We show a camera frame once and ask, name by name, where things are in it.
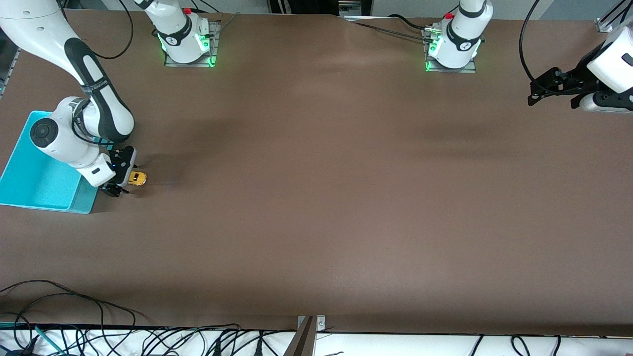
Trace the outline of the turquoise plastic bin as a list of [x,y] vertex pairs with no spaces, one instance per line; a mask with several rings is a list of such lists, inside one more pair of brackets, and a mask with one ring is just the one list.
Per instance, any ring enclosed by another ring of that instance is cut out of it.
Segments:
[[98,189],[75,169],[39,151],[30,128],[49,115],[32,111],[0,176],[0,205],[89,214]]

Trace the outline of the grey metal bar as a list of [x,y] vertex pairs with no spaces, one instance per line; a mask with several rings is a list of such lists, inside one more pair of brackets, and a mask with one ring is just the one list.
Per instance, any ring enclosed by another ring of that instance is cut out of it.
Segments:
[[318,331],[318,316],[305,316],[289,343],[283,356],[314,356],[315,338]]

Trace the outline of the black equipment box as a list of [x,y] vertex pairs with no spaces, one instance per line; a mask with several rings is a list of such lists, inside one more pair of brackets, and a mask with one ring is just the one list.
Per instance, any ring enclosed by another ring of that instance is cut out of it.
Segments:
[[265,0],[276,14],[333,14],[369,16],[374,0]]

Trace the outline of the silver mounting plate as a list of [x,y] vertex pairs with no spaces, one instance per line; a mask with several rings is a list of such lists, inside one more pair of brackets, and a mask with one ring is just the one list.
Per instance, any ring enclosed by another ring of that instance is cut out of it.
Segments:
[[[299,329],[299,327],[301,327],[301,324],[303,324],[303,322],[305,322],[305,320],[307,320],[309,316],[308,315],[300,315],[298,316],[298,322],[297,322],[297,329]],[[324,315],[314,315],[314,325],[315,325],[315,329],[318,333],[324,331],[326,329],[326,319]]]

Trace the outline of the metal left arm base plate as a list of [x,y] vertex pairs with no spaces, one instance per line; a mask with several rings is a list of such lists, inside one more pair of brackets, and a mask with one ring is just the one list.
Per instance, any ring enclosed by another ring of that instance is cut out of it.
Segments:
[[437,59],[433,56],[434,54],[436,54],[442,43],[442,36],[439,29],[427,27],[421,30],[421,34],[423,39],[428,40],[424,45],[426,72],[475,74],[476,65],[474,59],[470,59],[465,67],[449,68],[439,63]]

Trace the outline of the aluminium frame rail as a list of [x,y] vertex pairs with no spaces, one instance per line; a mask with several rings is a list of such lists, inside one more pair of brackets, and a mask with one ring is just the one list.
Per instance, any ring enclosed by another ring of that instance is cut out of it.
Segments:
[[20,52],[21,49],[19,47],[11,45],[0,55],[0,98],[4,94]]

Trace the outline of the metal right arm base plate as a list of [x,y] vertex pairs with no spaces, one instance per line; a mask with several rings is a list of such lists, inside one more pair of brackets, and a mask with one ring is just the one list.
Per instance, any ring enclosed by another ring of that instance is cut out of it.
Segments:
[[219,49],[220,30],[222,24],[220,20],[212,21],[208,25],[208,36],[201,43],[207,51],[196,61],[191,63],[177,63],[173,61],[166,53],[164,53],[165,67],[182,67],[182,68],[213,68],[216,65],[217,54]]

